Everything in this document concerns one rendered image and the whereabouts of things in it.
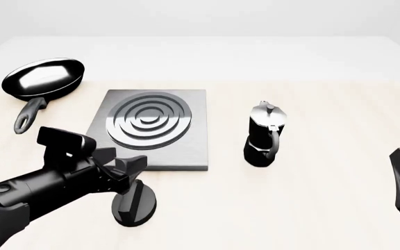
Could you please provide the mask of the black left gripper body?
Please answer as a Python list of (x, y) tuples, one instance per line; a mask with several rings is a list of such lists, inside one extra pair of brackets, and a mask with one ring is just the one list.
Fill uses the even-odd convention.
[(130, 189), (128, 158), (113, 158), (114, 165), (103, 165), (95, 156), (91, 156), (89, 170), (89, 193), (115, 192), (126, 193)]

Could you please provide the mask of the black frying pan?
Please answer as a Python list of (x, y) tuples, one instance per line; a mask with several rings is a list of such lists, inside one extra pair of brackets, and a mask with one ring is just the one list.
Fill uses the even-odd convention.
[(82, 82), (85, 66), (71, 58), (49, 58), (31, 62), (9, 73), (1, 83), (2, 90), (26, 102), (13, 129), (25, 133), (35, 121), (39, 110), (50, 101), (74, 91)]

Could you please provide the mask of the flat grey stove plate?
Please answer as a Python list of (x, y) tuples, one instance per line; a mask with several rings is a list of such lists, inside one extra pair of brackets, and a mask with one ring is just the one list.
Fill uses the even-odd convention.
[(86, 135), (150, 171), (208, 170), (205, 90), (109, 90)]

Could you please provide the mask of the round black stove knob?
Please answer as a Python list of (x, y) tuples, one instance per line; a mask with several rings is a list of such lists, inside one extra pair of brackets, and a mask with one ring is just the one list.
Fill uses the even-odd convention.
[(136, 227), (148, 222), (157, 208), (154, 191), (137, 179), (126, 194), (116, 194), (111, 212), (116, 222), (125, 227)]

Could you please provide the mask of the black and silver moka pot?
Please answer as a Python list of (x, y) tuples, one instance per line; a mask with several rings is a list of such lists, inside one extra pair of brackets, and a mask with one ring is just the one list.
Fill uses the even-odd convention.
[(280, 145), (287, 115), (268, 101), (261, 101), (249, 115), (249, 135), (243, 149), (244, 159), (255, 167), (270, 166)]

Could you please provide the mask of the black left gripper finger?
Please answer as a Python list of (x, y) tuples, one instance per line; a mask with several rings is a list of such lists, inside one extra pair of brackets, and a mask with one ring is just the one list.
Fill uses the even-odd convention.
[(104, 147), (93, 151), (93, 159), (98, 166), (104, 166), (116, 158), (116, 148)]
[(147, 160), (147, 156), (115, 158), (114, 173), (120, 178), (128, 177), (132, 181), (147, 168)]

